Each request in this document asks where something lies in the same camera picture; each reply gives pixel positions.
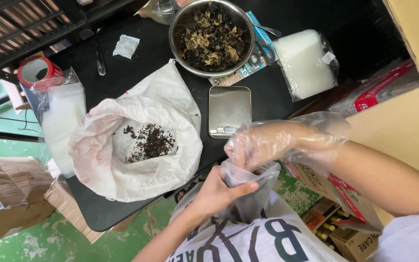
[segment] scissors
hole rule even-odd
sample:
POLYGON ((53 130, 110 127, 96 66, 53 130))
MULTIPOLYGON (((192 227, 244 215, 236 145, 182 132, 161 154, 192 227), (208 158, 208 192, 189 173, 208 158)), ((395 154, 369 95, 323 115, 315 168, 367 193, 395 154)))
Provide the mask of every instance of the scissors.
POLYGON ((271 66, 274 63, 274 61, 276 61, 276 53, 274 52, 272 47, 265 40, 260 39, 258 36, 255 35, 255 49, 253 50, 253 53, 251 54, 251 58, 249 60, 250 65, 257 66, 261 64, 261 57, 265 58, 266 64, 268 66, 271 66), (272 60, 269 59, 264 48, 266 48, 270 52, 272 60))

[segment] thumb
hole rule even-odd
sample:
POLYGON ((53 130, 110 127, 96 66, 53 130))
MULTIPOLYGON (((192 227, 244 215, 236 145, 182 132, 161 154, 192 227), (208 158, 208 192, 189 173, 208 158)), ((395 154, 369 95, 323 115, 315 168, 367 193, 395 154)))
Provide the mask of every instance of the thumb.
POLYGON ((258 182, 243 183, 235 188, 229 188, 228 193, 232 200, 248 195, 258 189, 258 182))

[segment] bowl rim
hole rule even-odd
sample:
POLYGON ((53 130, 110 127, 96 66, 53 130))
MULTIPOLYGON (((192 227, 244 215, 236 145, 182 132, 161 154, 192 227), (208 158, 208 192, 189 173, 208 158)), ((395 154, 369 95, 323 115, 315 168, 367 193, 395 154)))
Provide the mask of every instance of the bowl rim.
MULTIPOLYGON (((178 61, 178 63, 180 63, 185 69, 187 69, 188 71, 192 72, 193 74, 196 74, 200 77, 205 77, 205 78, 219 78, 219 77, 223 77, 223 76, 227 76, 230 74, 235 73, 238 69, 242 68, 250 59, 250 55, 247 55, 247 57, 245 57, 244 59, 242 59, 236 66, 234 66, 233 68, 229 69, 229 70, 225 70, 223 72, 205 72, 205 71, 201 71, 198 70, 196 68, 191 67, 187 62, 185 62, 178 54, 177 52, 177 47, 174 45, 174 30, 176 28, 176 23, 177 20, 182 16, 182 14, 197 5, 200 5, 201 3, 208 3, 208 2, 215 2, 215 3, 220 3, 222 5, 224 5, 225 7, 229 7, 232 9, 237 10, 238 12, 240 12, 242 14, 242 18, 245 20, 245 22, 247 22, 248 25, 252 24, 252 20, 250 19, 250 17, 248 16, 248 14, 241 9, 239 6, 237 6, 234 3, 231 3, 229 1, 226 0, 194 0, 188 4, 186 4, 181 10, 179 10, 177 12, 177 14, 175 15, 174 19, 172 20, 172 23, 169 27, 169 45, 171 47, 171 51, 172 54, 174 55, 174 57, 176 58, 176 60, 178 61)), ((250 49, 248 51, 248 54, 252 54, 253 53, 253 49, 255 47, 255 30, 252 26, 249 26, 249 32, 251 35, 251 46, 250 49)))

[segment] green floor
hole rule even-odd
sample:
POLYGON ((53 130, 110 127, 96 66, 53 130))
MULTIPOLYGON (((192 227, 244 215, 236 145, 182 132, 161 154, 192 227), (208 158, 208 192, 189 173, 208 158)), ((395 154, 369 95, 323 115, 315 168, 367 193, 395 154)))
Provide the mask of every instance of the green floor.
MULTIPOLYGON (((35 121, 32 111, 28 120, 35 121)), ((0 106, 0 116, 16 116, 10 105, 0 106)), ((19 131, 25 123, 0 119, 0 131, 37 135, 33 131, 19 131)), ((37 124, 29 128, 38 130, 37 124)), ((38 144, 0 140, 0 157, 40 157, 38 144)), ((274 188, 293 209, 302 214, 320 197, 303 184, 281 173, 274 188)), ((142 210, 122 233, 106 232, 94 244, 77 231, 64 217, 54 212, 46 221, 0 240, 0 261, 15 262, 129 262, 168 223, 175 207, 174 201, 160 199, 142 210)))

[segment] black plastic crate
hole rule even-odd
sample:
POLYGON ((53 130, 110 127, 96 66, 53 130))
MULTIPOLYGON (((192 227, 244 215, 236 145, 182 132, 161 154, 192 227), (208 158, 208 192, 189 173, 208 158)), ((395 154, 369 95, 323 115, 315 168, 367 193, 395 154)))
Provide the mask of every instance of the black plastic crate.
POLYGON ((75 0, 0 0, 0 68, 86 22, 75 0))

